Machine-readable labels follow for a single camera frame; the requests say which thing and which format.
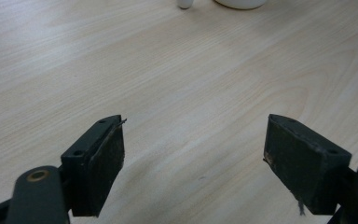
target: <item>white cup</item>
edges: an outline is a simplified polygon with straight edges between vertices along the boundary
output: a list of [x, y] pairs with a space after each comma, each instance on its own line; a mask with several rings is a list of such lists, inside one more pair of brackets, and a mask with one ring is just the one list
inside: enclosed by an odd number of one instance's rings
[[[233, 7], [236, 9], [252, 9], [261, 7], [267, 0], [215, 0], [226, 7]], [[180, 8], [186, 9], [193, 5], [193, 0], [176, 0]]]

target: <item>mounting hole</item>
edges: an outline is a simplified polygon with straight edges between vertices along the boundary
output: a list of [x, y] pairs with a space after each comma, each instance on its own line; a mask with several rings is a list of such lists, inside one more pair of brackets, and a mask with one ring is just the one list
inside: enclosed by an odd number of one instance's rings
[[82, 151], [82, 150], [76, 150], [76, 151], [74, 152], [74, 156], [81, 156], [81, 155], [83, 155], [83, 151]]
[[337, 151], [335, 151], [334, 149], [327, 149], [328, 153], [330, 154], [338, 154]]
[[47, 170], [38, 170], [35, 172], [32, 172], [30, 175], [27, 176], [28, 182], [37, 182], [39, 180], [43, 180], [48, 176]]

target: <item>screw hole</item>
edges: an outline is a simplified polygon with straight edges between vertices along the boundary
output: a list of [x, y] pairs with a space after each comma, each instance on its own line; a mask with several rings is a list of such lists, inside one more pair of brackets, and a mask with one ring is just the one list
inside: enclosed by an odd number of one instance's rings
[[76, 150], [76, 151], [74, 152], [74, 155], [75, 155], [75, 156], [81, 156], [81, 155], [83, 155], [83, 151], [82, 151], [82, 150]]
[[36, 182], [42, 180], [48, 176], [47, 170], [38, 170], [27, 176], [29, 182]]

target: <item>wooden table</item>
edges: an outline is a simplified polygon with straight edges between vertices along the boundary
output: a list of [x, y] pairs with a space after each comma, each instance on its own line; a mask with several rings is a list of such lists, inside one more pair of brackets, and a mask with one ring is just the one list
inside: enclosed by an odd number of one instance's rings
[[325, 223], [262, 162], [271, 113], [357, 169], [358, 0], [0, 1], [0, 202], [121, 114], [123, 170], [100, 217], [74, 223]]

